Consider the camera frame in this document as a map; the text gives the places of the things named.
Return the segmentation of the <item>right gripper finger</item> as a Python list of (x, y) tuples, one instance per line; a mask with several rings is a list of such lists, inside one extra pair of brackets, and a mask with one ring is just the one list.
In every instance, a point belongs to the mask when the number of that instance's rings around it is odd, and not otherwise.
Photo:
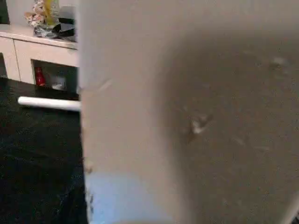
[(59, 197), (56, 224), (87, 224), (84, 178), (73, 178)]

